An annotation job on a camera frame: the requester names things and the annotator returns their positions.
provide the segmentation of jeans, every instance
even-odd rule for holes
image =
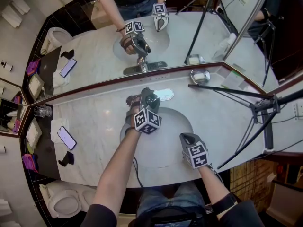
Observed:
[[[201,193],[193,182],[182,183],[172,199],[166,198],[159,191],[147,189],[141,197],[137,217],[155,208],[169,206],[205,208],[205,203]]]
[[[140,15],[140,17],[152,15],[154,3],[157,3],[157,0],[146,0],[135,5],[118,6],[118,9],[122,18],[126,21],[137,18],[138,15]]]

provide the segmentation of person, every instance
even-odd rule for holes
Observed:
[[[266,26],[268,19],[272,20],[278,15],[281,0],[265,0],[261,10],[257,13],[253,23],[248,29],[249,35],[257,40],[258,36],[262,33],[263,28]]]
[[[138,106],[132,108],[132,114],[138,111]],[[141,134],[133,127],[134,119],[131,117],[131,127],[105,168],[81,227],[116,227]],[[209,167],[202,166],[198,170],[221,225],[263,226],[252,201],[238,203]],[[194,221],[195,226],[204,227],[207,226],[205,215],[202,195],[193,183],[183,183],[173,199],[148,188],[140,199],[136,219],[129,226],[187,227]]]
[[[152,14],[154,3],[163,3],[165,0],[99,0],[104,11],[122,35],[122,42],[126,44],[130,38],[125,35],[124,25],[126,20],[135,19]],[[127,54],[135,54],[132,45],[125,48]]]

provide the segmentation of phone screen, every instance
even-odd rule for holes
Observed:
[[[77,142],[71,137],[67,130],[62,126],[58,131],[58,136],[62,139],[68,149],[73,149]]]
[[[74,67],[74,65],[77,63],[76,60],[70,59],[69,62],[65,65],[65,67],[60,71],[60,75],[62,77],[66,77],[66,75],[70,72],[70,70]]]

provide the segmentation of black holder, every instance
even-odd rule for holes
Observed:
[[[180,12],[182,12],[182,11],[185,10],[186,8],[191,7],[191,4],[194,3],[195,1],[196,1],[196,0],[192,0],[189,4],[187,4],[187,5],[184,6],[180,11],[178,11],[178,12],[176,13],[176,15],[178,15]],[[194,45],[195,45],[195,42],[196,42],[196,40],[197,40],[198,34],[199,34],[199,32],[200,32],[200,29],[201,29],[201,26],[202,26],[202,23],[203,23],[203,20],[204,20],[205,15],[206,15],[207,12],[210,12],[210,13],[213,13],[213,12],[214,12],[214,13],[216,13],[216,14],[219,16],[219,18],[225,23],[225,25],[227,26],[227,28],[228,28],[229,31],[235,30],[235,28],[234,28],[234,27],[232,26],[232,24],[231,24],[231,21],[230,21],[229,18],[227,17],[227,14],[226,14],[225,8],[224,8],[224,6],[223,6],[222,0],[219,0],[219,2],[220,2],[220,5],[221,5],[221,7],[222,7],[222,11],[223,11],[225,20],[221,17],[220,14],[217,13],[217,11],[215,11],[213,8],[211,8],[211,5],[212,5],[212,3],[213,3],[213,0],[207,0],[207,3],[206,3],[206,5],[204,6],[204,10],[203,10],[203,13],[202,13],[200,22],[199,22],[199,24],[198,24],[196,33],[195,33],[195,35],[194,35],[193,41],[192,41],[192,43],[191,43],[191,45],[190,45],[190,48],[189,48],[189,50],[188,50],[188,53],[187,53],[186,58],[191,54],[191,51],[193,50],[193,47],[194,47]]]
[[[192,88],[198,87],[198,88],[213,90],[214,92],[219,93],[225,97],[228,97],[229,99],[251,109],[252,118],[246,129],[246,132],[244,133],[244,136],[242,137],[240,144],[238,145],[235,153],[230,158],[228,158],[226,161],[224,161],[222,164],[220,164],[218,166],[218,169],[220,169],[221,167],[223,167],[224,165],[229,163],[238,154],[240,154],[268,126],[268,124],[272,121],[272,119],[275,117],[275,115],[281,111],[281,108],[280,108],[281,105],[287,104],[289,102],[292,102],[294,100],[297,100],[297,99],[303,97],[303,89],[301,89],[297,92],[294,92],[290,95],[287,95],[285,97],[277,98],[276,95],[269,96],[269,95],[263,95],[263,94],[258,94],[258,93],[251,93],[251,92],[245,92],[245,91],[227,89],[227,88],[221,88],[221,87],[208,87],[208,86],[192,85],[192,84],[189,84],[188,87],[192,87]],[[240,102],[237,99],[234,99],[221,92],[227,93],[228,95],[233,96],[237,99],[240,99],[244,102]],[[253,104],[234,94],[256,97],[256,98],[260,98],[262,100]],[[267,109],[273,109],[273,112],[267,113]],[[264,111],[265,111],[265,114],[258,115],[258,112],[264,112]],[[247,140],[252,131],[252,128],[254,126],[254,124],[252,124],[252,121],[254,121],[254,123],[258,123],[258,116],[263,116],[263,115],[267,115],[267,114],[269,114],[269,116],[266,119],[266,121],[257,130],[257,132],[249,140]]]

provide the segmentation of marble countertop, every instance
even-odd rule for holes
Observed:
[[[154,31],[152,34],[156,35],[156,38],[148,38],[149,40],[153,40],[153,42],[154,40],[162,41],[161,39],[165,36],[165,33],[169,37],[168,48],[163,51],[154,46],[154,48],[151,48],[152,52],[148,55],[147,61],[164,61],[168,67],[184,65],[201,15],[201,12],[184,12],[178,16],[170,14],[169,24],[159,34],[155,31],[151,16],[138,18],[137,20],[142,21],[146,31]],[[219,17],[207,13],[192,54],[200,54],[206,62],[213,62],[212,57],[219,42],[228,36],[229,32]],[[77,64],[70,72],[69,84],[56,88],[54,94],[57,95],[80,87],[123,77],[125,68],[136,65],[137,56],[125,54],[125,57],[117,57],[113,53],[113,47],[116,42],[116,46],[118,45],[118,49],[122,51],[120,45],[117,44],[120,39],[121,35],[116,32],[115,26],[112,25],[92,31],[64,44],[60,54],[74,49],[75,56],[73,58],[77,61]],[[63,68],[67,62],[66,58],[59,58],[57,68]]]
[[[252,38],[241,38],[225,62],[242,72],[262,88],[265,77],[264,55],[259,47],[254,44]],[[275,74],[273,70],[269,68],[263,89],[268,92],[276,89],[278,86],[279,84]]]
[[[75,157],[74,165],[63,167],[58,164],[61,180],[97,186],[100,175],[120,143],[120,131],[125,123],[125,113],[129,110],[125,100],[129,95],[139,94],[146,86],[152,90],[171,88],[174,91],[173,99],[161,102],[160,106],[179,111],[190,121],[193,132],[206,143],[214,168],[231,156],[249,124],[250,110],[211,90],[189,88],[189,76],[181,75],[181,72],[171,74],[176,73],[179,73],[177,77],[168,76],[166,80],[150,83],[141,79],[133,80],[127,82],[126,87],[118,86],[99,95],[54,105],[53,119],[68,119],[69,133],[77,141],[71,151]],[[209,86],[218,87],[224,80],[216,73],[211,73],[211,78]],[[259,127],[260,124],[255,125],[251,135]],[[178,138],[180,133],[168,131],[168,136],[163,137],[163,144],[150,149],[145,149],[139,141],[135,156],[144,187],[180,183],[200,177],[197,170],[192,170],[183,162],[179,140],[177,144],[171,144],[168,140],[170,137]],[[260,134],[220,171],[254,158],[263,149],[264,136]],[[57,160],[62,160],[67,150],[64,144],[55,144]],[[134,167],[127,187],[140,187]]]

